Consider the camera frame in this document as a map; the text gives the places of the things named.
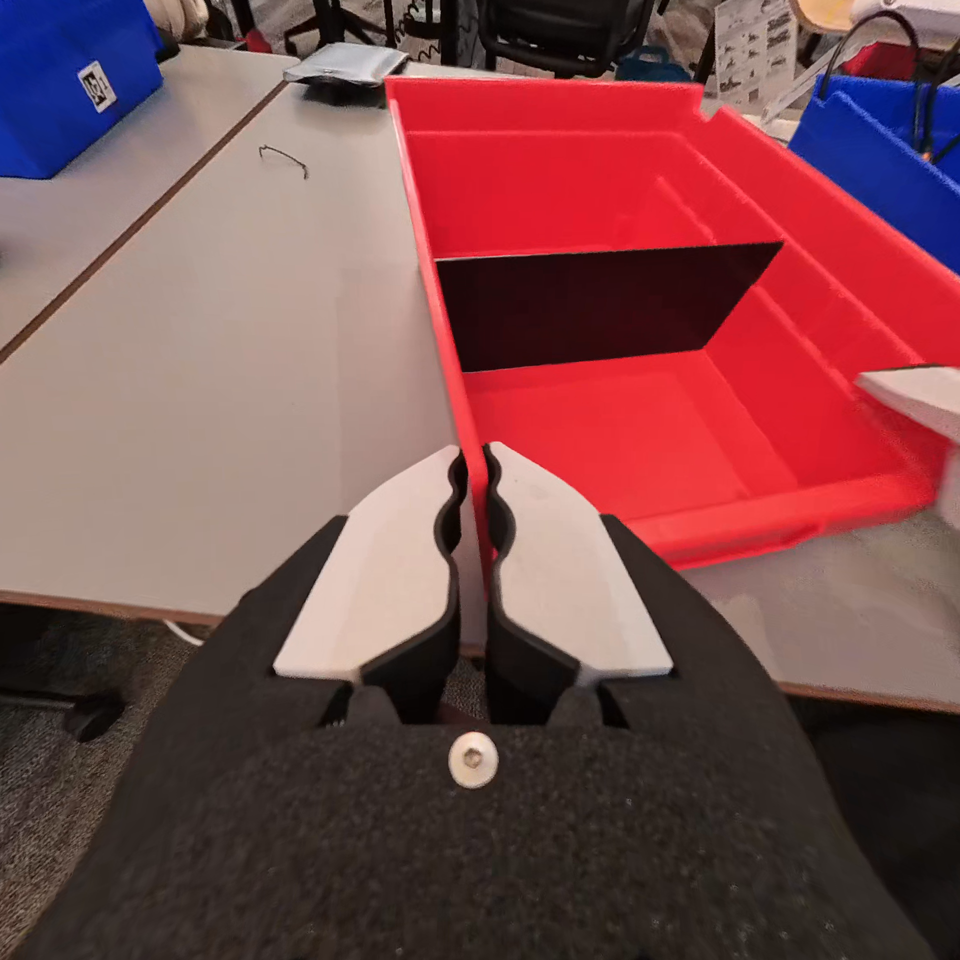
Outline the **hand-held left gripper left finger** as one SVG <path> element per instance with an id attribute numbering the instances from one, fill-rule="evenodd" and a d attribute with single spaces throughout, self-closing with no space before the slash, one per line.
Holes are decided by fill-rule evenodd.
<path id="1" fill-rule="evenodd" d="M 370 492 L 346 516 L 273 664 L 284 678 L 372 684 L 403 646 L 460 613 L 454 552 L 466 462 L 453 444 Z"/>

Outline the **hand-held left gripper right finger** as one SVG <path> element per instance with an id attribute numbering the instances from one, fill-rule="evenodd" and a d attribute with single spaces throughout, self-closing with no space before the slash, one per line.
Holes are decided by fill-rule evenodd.
<path id="1" fill-rule="evenodd" d="M 484 448 L 495 552 L 489 657 L 542 649 L 557 684 L 663 677 L 674 661 L 601 513 L 545 467 L 495 440 Z"/>

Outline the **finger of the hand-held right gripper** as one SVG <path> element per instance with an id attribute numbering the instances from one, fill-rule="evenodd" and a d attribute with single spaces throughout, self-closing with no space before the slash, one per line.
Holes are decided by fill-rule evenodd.
<path id="1" fill-rule="evenodd" d="M 875 400 L 949 441 L 936 510 L 959 529 L 959 368 L 909 366 L 861 372 L 856 384 Z"/>

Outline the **red storage bin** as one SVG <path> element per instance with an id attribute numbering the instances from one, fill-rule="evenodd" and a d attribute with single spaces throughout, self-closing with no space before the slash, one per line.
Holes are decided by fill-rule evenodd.
<path id="1" fill-rule="evenodd" d="M 499 441 L 676 568 L 933 504 L 948 442 L 861 373 L 958 366 L 958 277 L 692 83 L 389 78 L 441 368 L 485 526 Z M 782 241 L 707 345 L 466 373 L 436 261 Z"/>

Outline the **blue storage bin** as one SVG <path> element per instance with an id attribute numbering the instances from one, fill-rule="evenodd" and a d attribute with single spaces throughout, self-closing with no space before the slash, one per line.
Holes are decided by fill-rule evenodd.
<path id="1" fill-rule="evenodd" d="M 46 180 L 159 90 L 141 1 L 1 3 L 1 176 Z"/>
<path id="2" fill-rule="evenodd" d="M 834 75 L 815 91 L 790 150 L 955 274 L 959 272 L 959 92 Z"/>

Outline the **grey desk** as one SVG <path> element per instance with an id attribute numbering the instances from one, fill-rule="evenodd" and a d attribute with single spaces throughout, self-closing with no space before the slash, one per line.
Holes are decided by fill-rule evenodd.
<path id="1" fill-rule="evenodd" d="M 294 61 L 182 46 L 161 88 L 53 178 L 2 179 L 3 361 L 278 95 Z"/>
<path id="2" fill-rule="evenodd" d="M 1 395 L 2 601 L 114 617 L 217 623 L 462 450 L 388 104 L 283 84 L 2 360 Z M 467 598 L 490 543 L 463 506 Z M 924 508 L 693 576 L 786 690 L 956 712 L 956 548 Z"/>

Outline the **black bin divider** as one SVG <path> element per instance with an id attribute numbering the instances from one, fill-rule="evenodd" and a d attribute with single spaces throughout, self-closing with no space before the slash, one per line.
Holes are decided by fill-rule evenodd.
<path id="1" fill-rule="evenodd" d="M 783 241 L 442 258 L 467 374 L 702 350 Z"/>

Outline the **red container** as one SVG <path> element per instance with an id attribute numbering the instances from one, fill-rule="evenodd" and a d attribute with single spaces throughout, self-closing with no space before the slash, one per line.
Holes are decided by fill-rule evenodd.
<path id="1" fill-rule="evenodd" d="M 911 81 L 915 73 L 915 54 L 910 46 L 876 42 L 837 67 L 846 76 L 886 81 Z"/>

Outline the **printed paper sheet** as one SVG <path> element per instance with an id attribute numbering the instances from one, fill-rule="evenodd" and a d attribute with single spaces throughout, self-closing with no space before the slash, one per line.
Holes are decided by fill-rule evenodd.
<path id="1" fill-rule="evenodd" d="M 794 82 L 798 23 L 788 1 L 725 1 L 714 9 L 718 99 L 758 115 Z"/>

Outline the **blue plastic container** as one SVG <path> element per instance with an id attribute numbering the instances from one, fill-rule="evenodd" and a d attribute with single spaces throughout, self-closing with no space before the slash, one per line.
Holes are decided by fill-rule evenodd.
<path id="1" fill-rule="evenodd" d="M 663 46 L 641 46 L 618 59 L 617 82 L 691 83 L 690 73 L 675 62 Z"/>

